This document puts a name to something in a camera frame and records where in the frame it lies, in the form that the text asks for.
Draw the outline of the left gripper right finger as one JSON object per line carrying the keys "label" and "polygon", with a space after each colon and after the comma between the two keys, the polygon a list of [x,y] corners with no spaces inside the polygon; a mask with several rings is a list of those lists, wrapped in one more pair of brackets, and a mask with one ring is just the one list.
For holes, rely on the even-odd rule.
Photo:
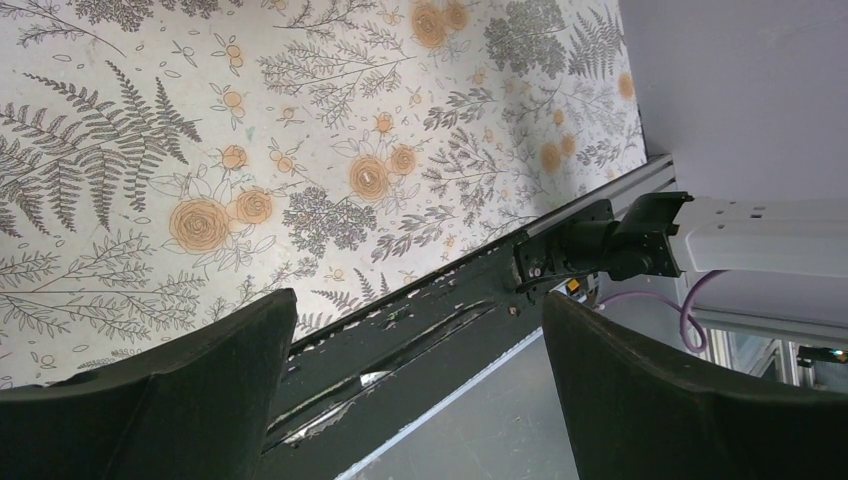
{"label": "left gripper right finger", "polygon": [[561,293],[543,336],[583,479],[843,479],[847,398],[726,369]]}

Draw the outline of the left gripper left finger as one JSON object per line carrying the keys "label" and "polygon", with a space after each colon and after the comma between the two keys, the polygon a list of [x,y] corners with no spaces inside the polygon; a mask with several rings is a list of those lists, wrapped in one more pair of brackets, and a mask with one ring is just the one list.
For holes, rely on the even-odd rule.
{"label": "left gripper left finger", "polygon": [[5,479],[250,479],[297,321],[274,291],[50,386],[1,393]]}

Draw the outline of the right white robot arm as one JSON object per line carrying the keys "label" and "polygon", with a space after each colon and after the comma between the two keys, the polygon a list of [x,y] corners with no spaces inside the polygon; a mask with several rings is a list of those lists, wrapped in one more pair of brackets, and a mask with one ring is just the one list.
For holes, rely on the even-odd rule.
{"label": "right white robot arm", "polygon": [[847,275],[847,201],[736,201],[662,192],[620,220],[568,220],[546,237],[567,272],[615,281],[688,272]]}

